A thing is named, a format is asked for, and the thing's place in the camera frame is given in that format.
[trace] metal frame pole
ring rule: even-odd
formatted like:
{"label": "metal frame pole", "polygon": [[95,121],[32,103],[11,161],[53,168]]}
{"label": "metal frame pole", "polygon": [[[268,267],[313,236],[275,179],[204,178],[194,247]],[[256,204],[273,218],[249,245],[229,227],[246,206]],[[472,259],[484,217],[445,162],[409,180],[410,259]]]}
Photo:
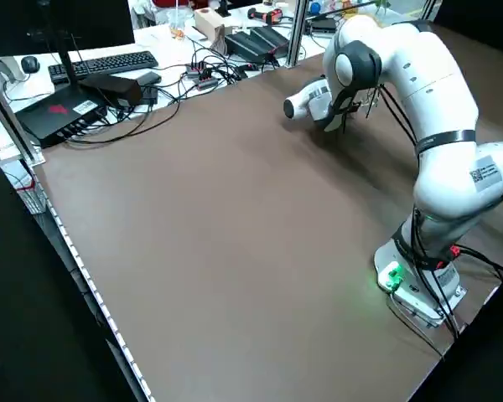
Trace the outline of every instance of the metal frame pole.
{"label": "metal frame pole", "polygon": [[35,151],[32,142],[26,136],[20,122],[9,107],[8,103],[0,91],[0,122],[13,140],[15,147],[20,151],[24,160],[29,166],[41,162],[38,153]]}
{"label": "metal frame pole", "polygon": [[285,66],[289,69],[294,67],[298,62],[298,54],[300,53],[300,44],[302,43],[307,5],[307,0],[296,0],[293,29],[291,31],[292,35],[288,44],[287,61],[285,62]]}

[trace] barcode label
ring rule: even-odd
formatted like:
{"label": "barcode label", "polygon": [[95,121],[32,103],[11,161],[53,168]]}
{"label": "barcode label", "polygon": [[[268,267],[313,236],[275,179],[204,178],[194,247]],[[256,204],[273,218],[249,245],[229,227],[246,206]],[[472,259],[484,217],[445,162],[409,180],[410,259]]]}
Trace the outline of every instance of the barcode label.
{"label": "barcode label", "polygon": [[80,103],[77,107],[73,107],[73,111],[75,111],[79,115],[84,115],[85,113],[92,111],[96,107],[97,104],[95,102],[86,100],[85,102]]}
{"label": "barcode label", "polygon": [[490,155],[478,159],[475,162],[475,169],[469,171],[469,175],[473,179],[477,192],[502,180],[501,172]]}
{"label": "barcode label", "polygon": [[469,172],[469,174],[471,175],[471,178],[473,178],[474,183],[478,183],[483,180],[483,175],[480,172],[480,169]]}

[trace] black panel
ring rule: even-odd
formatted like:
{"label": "black panel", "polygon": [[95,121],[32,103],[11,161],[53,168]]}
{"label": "black panel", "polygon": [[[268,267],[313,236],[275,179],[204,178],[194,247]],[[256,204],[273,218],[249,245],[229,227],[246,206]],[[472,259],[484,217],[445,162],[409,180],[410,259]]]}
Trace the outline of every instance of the black panel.
{"label": "black panel", "polygon": [[[41,34],[47,27],[38,0],[0,0],[0,56],[55,51]],[[50,0],[56,27],[69,51],[134,43],[127,0]]]}
{"label": "black panel", "polygon": [[503,400],[503,285],[410,400]]}
{"label": "black panel", "polygon": [[503,0],[444,0],[434,22],[503,50]]}
{"label": "black panel", "polygon": [[0,170],[0,401],[134,401],[70,273]]}

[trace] brown table surface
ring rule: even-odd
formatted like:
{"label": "brown table surface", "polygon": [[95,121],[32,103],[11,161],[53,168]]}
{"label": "brown table surface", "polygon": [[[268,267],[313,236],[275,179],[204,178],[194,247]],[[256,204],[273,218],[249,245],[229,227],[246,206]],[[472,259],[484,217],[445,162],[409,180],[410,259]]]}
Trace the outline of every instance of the brown table surface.
{"label": "brown table surface", "polygon": [[[503,140],[503,54],[440,33],[480,105],[479,140]],[[320,64],[188,100],[109,147],[55,147],[37,168],[157,400],[404,400],[437,361],[372,265],[410,212],[413,151],[382,105],[337,152],[288,121],[284,98]],[[466,237],[503,264],[503,204]],[[496,281],[473,261],[460,272],[469,322]]]}

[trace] red object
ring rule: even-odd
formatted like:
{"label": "red object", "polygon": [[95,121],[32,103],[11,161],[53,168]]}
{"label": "red object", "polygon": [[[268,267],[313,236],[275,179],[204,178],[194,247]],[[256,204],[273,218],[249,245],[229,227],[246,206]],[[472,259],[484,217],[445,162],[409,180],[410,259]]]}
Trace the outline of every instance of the red object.
{"label": "red object", "polygon": [[449,250],[451,251],[451,254],[454,256],[454,258],[458,257],[460,255],[460,248],[456,245],[452,245]]}
{"label": "red object", "polygon": [[33,190],[34,188],[35,188],[35,181],[32,179],[30,181],[30,184],[28,186],[15,188],[15,190],[17,190],[17,191],[28,191],[28,190]]}
{"label": "red object", "polygon": [[248,10],[249,19],[261,19],[266,25],[275,25],[281,23],[283,11],[281,8],[269,11],[268,13],[259,13],[255,8]]}
{"label": "red object", "polygon": [[[179,0],[179,6],[188,6],[189,0]],[[173,0],[153,0],[153,4],[161,8],[175,7],[175,1]]]}
{"label": "red object", "polygon": [[52,105],[49,106],[49,113],[54,113],[55,115],[58,114],[66,115],[67,109],[65,109],[63,105]]}

